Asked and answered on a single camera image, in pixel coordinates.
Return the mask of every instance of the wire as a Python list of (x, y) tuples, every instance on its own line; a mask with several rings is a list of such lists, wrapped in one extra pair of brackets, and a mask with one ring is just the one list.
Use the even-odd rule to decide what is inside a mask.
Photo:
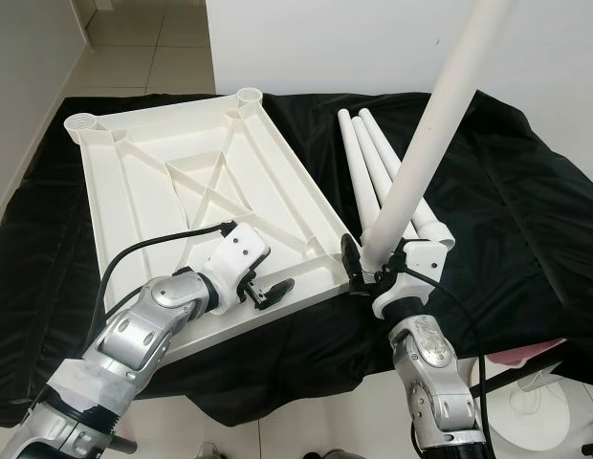
[(152, 239), (147, 239), (142, 242), (138, 242), (137, 244), (133, 244), (130, 247), (127, 247), (123, 251), (121, 251), (118, 255), (114, 257), (114, 259), (107, 265), (107, 269), (105, 273), (103, 273), (103, 277), (101, 278), (101, 282), (99, 284), (99, 291), (97, 292), (97, 299), (95, 300), (95, 309), (93, 310), (93, 317), (90, 321), (90, 327), (88, 328), (88, 333), (86, 334), (86, 338), (84, 340), (84, 344), (80, 351), (80, 356), (84, 354), (88, 346), (91, 345), (93, 339), (95, 338), (96, 332), (96, 324), (99, 321), (100, 311), (103, 309), (103, 299), (105, 297), (105, 291), (107, 290), (107, 284), (109, 283), (109, 278), (112, 275), (112, 272), (116, 269), (116, 266), (121, 262), (121, 260), (132, 253), (133, 251), (137, 251), (139, 249), (143, 249), (144, 247), (152, 246), (154, 244), (161, 244), (163, 242), (168, 241), (175, 241), (176, 239), (184, 239), (187, 237), (192, 236), (200, 236), (202, 234), (209, 234), (215, 231), (224, 231), (224, 230), (231, 230), (234, 228), (234, 223), (221, 223), (219, 225), (214, 225), (213, 227), (203, 228), (203, 229), (194, 229), (191, 231), (184, 231), (184, 232), (177, 232), (175, 234), (169, 234), (167, 236), (155, 237)]
[[(535, 381), (537, 380), (537, 378), (538, 378), (538, 377), (543, 377), (543, 372), (542, 372), (542, 370), (539, 370), (539, 371), (537, 372), (537, 374), (535, 375), (535, 377), (533, 378), (533, 380), (532, 380), (532, 381), (528, 382), (528, 383), (527, 383), (526, 385), (524, 385), (523, 387), (519, 387), (519, 388), (518, 388), (518, 390), (520, 390), (520, 391), (522, 391), (522, 392), (525, 392), (525, 391), (524, 391), (524, 389), (525, 389), (525, 388), (527, 388), (527, 387), (530, 387), (532, 384), (534, 384), (534, 383), (535, 383)], [(565, 399), (563, 396), (561, 397), (560, 395), (558, 395), (558, 394), (554, 393), (554, 391), (552, 390), (552, 387), (551, 387), (551, 385), (552, 385), (552, 384), (553, 384), (553, 382), (550, 382), (550, 383), (548, 383), (548, 384), (546, 384), (546, 385), (544, 386), (544, 387), (545, 387), (545, 389), (547, 389), (547, 391), (548, 391), (548, 392), (549, 392), (549, 393), (552, 395), (552, 397), (554, 397), (555, 399), (558, 399), (560, 402), (562, 402), (562, 403), (563, 403), (563, 404), (565, 404), (566, 406), (570, 406), (570, 408), (571, 408), (572, 410), (578, 411), (578, 412), (580, 412), (581, 414), (583, 414), (584, 416), (587, 416), (588, 418), (591, 418), (591, 419), (593, 420), (593, 414), (592, 414), (591, 412), (589, 412), (589, 411), (587, 411), (587, 410), (577, 409), (577, 408), (575, 408), (573, 405), (569, 405), (569, 403), (566, 401), (566, 399)]]
[(418, 455), (418, 457), (424, 459), (424, 454), (422, 453), (422, 450), (418, 445), (418, 439), (415, 438), (415, 425), (413, 424), (413, 421), (411, 421), (411, 444), (413, 445), (413, 448), (415, 449), (415, 452)]
[(141, 290), (142, 290), (143, 285), (140, 285), (137, 289), (135, 289), (133, 292), (131, 292), (130, 294), (127, 294), (123, 299), (121, 299), (118, 303), (116, 303), (116, 306), (114, 306), (112, 309), (110, 309), (106, 314), (105, 314), (105, 321), (107, 322), (115, 313), (117, 313), (122, 306), (124, 306), (133, 296), (135, 296), (136, 294), (138, 294)]
[(471, 326), (471, 331), (473, 337), (475, 338), (475, 344), (477, 346), (477, 357), (479, 358), (479, 409), (481, 411), (481, 429), (483, 430), (484, 437), (486, 438), (486, 447), (492, 459), (496, 459), (494, 455), (494, 448), (492, 445), (492, 437), (490, 435), (490, 424), (488, 423), (488, 402), (486, 398), (486, 361), (484, 352), (481, 346), (481, 338), (479, 337), (479, 332), (477, 331), (477, 323), (475, 319), (472, 317), (471, 313), (467, 309), (467, 306), (462, 302), (462, 300), (456, 296), (450, 289), (441, 285), (436, 280), (431, 279), (423, 274), (418, 273), (417, 271), (413, 271), (412, 269), (408, 268), (407, 266), (401, 269), (403, 273), (412, 275), (416, 279), (420, 279), (427, 284), (439, 289), (444, 294), (446, 294), (464, 313), (469, 325)]
[[(537, 377), (540, 374), (541, 374), (541, 372), (538, 371), (537, 374), (535, 375), (535, 377), (533, 378), (533, 380), (528, 382), (524, 387), (520, 387), (517, 384), (517, 382), (515, 383), (516, 388), (513, 389), (511, 392), (509, 392), (509, 397), (508, 397), (509, 406), (513, 409), (513, 411), (515, 411), (516, 413), (522, 414), (522, 415), (528, 415), (528, 414), (535, 414), (538, 411), (538, 409), (541, 408), (541, 391), (539, 389), (535, 389), (532, 391), (525, 390), (526, 388), (530, 387), (531, 385), (533, 385), (535, 383), (535, 381), (537, 380)], [(530, 396), (535, 396), (535, 399), (537, 400), (535, 407), (531, 407), (530, 409), (528, 409), (523, 406), (517, 406), (517, 404), (519, 402), (524, 403), (526, 398), (530, 398)]]

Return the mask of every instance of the baseboard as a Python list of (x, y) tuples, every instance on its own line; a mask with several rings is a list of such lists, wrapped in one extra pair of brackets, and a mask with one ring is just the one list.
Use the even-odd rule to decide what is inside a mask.
[(88, 39), (88, 33), (86, 32), (86, 28), (88, 27), (88, 24), (90, 24), (90, 21), (93, 20), (93, 17), (95, 17), (95, 14), (97, 13), (97, 11), (94, 11), (93, 15), (88, 19), (88, 21), (84, 22), (81, 14), (79, 12), (79, 9), (77, 8), (76, 0), (71, 0), (71, 9), (73, 10), (74, 16), (77, 19), (77, 25), (79, 26), (79, 33), (82, 35), (82, 38), (84, 39), (84, 42), (86, 43), (86, 48), (91, 50), (92, 47), (90, 44), (90, 40)]
[(74, 72), (76, 71), (77, 67), (79, 66), (79, 63), (81, 62), (82, 58), (84, 57), (84, 53), (87, 50), (88, 50), (88, 48), (85, 45), (82, 46), (82, 51), (79, 54), (79, 57), (76, 59), (74, 64), (71, 66), (71, 69), (69, 70), (69, 73), (63, 80), (63, 84), (60, 88), (60, 91), (56, 95), (54, 102), (52, 103), (52, 105), (50, 106), (48, 111), (46, 112), (43, 121), (37, 128), (35, 136), (33, 137), (33, 140), (31, 141), (31, 143), (29, 144), (29, 147), (27, 148), (27, 152), (26, 152), (25, 156), (20, 161), (20, 164), (18, 165), (18, 168), (16, 169), (15, 174), (11, 178), (10, 185), (8, 186), (6, 191), (3, 193), (3, 196), (1, 196), (0, 224), (1, 224), (1, 220), (3, 218), (3, 214), (6, 211), (6, 207), (8, 206), (8, 202), (10, 201), (13, 193), (20, 186), (20, 182), (22, 182), (22, 177), (25, 175), (25, 172), (27, 171), (27, 167), (29, 166), (31, 159), (33, 158), (33, 154), (35, 153), (35, 150), (39, 146), (41, 139), (44, 137), (44, 134), (46, 133), (46, 130), (48, 129), (48, 126), (50, 125), (50, 122), (55, 117), (58, 107), (60, 107), (60, 104), (65, 99), (67, 90), (69, 88), (69, 82), (70, 82)]
[(112, 0), (95, 0), (97, 11), (111, 11), (114, 9)]

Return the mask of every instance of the black cable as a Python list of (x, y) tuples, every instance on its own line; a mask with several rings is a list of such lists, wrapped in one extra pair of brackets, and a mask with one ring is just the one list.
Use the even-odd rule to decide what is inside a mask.
[(413, 449), (415, 449), (415, 452), (418, 455), (418, 457), (424, 459), (424, 454), (422, 453), (422, 450), (418, 445), (418, 439), (415, 438), (415, 425), (413, 424), (413, 421), (411, 421), (411, 444), (413, 445)]
[(152, 246), (154, 244), (161, 244), (163, 242), (174, 241), (176, 239), (184, 239), (192, 236), (200, 236), (202, 234), (209, 234), (210, 232), (215, 231), (224, 232), (224, 230), (231, 230), (232, 228), (234, 228), (234, 226), (235, 224), (233, 222), (221, 223), (219, 225), (214, 225), (213, 227), (198, 230), (195, 229), (192, 231), (177, 232), (175, 234), (169, 234), (167, 236), (155, 237), (142, 242), (138, 242), (137, 244), (133, 244), (132, 246), (127, 247), (118, 255), (116, 255), (114, 259), (110, 262), (110, 264), (107, 265), (107, 269), (105, 270), (105, 273), (103, 273), (103, 277), (101, 278), (101, 282), (99, 284), (99, 291), (97, 293), (97, 299), (95, 301), (95, 309), (93, 310), (93, 317), (91, 319), (90, 327), (88, 328), (88, 333), (86, 334), (86, 339), (84, 340), (81, 352), (79, 353), (80, 356), (84, 354), (86, 349), (88, 349), (88, 346), (91, 345), (95, 338), (96, 324), (99, 321), (100, 311), (102, 311), (103, 309), (103, 298), (105, 297), (105, 291), (107, 290), (109, 278), (112, 275), (112, 272), (116, 269), (116, 265), (118, 265), (126, 255), (132, 253), (133, 251), (137, 251), (139, 249), (143, 249), (144, 247)]
[(128, 302), (129, 299), (131, 299), (133, 296), (138, 294), (142, 290), (142, 287), (143, 287), (143, 285), (140, 285), (133, 292), (131, 292), (130, 294), (127, 294), (123, 299), (121, 299), (118, 303), (116, 303), (116, 306), (114, 306), (107, 313), (105, 313), (105, 321), (107, 322), (111, 316), (113, 316), (115, 313), (117, 313), (120, 310), (120, 308)]
[(439, 289), (444, 294), (446, 294), (464, 313), (469, 325), (471, 326), (472, 334), (475, 338), (475, 344), (477, 346), (477, 358), (479, 359), (479, 387), (480, 387), (480, 396), (479, 396), (479, 408), (481, 410), (481, 429), (483, 430), (484, 437), (486, 437), (486, 447), (492, 459), (496, 459), (494, 455), (494, 448), (492, 446), (492, 437), (490, 435), (490, 424), (488, 423), (488, 403), (486, 399), (486, 361), (484, 357), (483, 348), (481, 346), (481, 339), (479, 337), (479, 332), (477, 331), (477, 323), (475, 319), (472, 317), (471, 313), (467, 309), (467, 306), (462, 302), (462, 300), (456, 296), (450, 289), (441, 285), (436, 280), (431, 279), (423, 274), (418, 273), (417, 271), (413, 271), (408, 267), (403, 267), (401, 269), (403, 273), (412, 275), (416, 279), (420, 279), (427, 284), (432, 285), (433, 287)]

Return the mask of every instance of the pink object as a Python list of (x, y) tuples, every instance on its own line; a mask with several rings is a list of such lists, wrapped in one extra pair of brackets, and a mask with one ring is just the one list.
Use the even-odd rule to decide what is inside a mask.
[(564, 338), (552, 339), (551, 341), (540, 342), (539, 344), (532, 344), (530, 346), (517, 347), (503, 352), (495, 352), (489, 354), (487, 357), (494, 363), (500, 363), (513, 368), (520, 368), (524, 366), (527, 360), (534, 356), (538, 356), (543, 352), (558, 346), (561, 342), (565, 342)]

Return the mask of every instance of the white wall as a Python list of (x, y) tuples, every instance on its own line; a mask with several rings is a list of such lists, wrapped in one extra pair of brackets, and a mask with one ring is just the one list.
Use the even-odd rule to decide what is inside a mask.
[(0, 0), (0, 218), (83, 49), (68, 0)]
[[(430, 92), (467, 0), (208, 2), (218, 94)], [(481, 89), (593, 181), (593, 0), (521, 0)]]

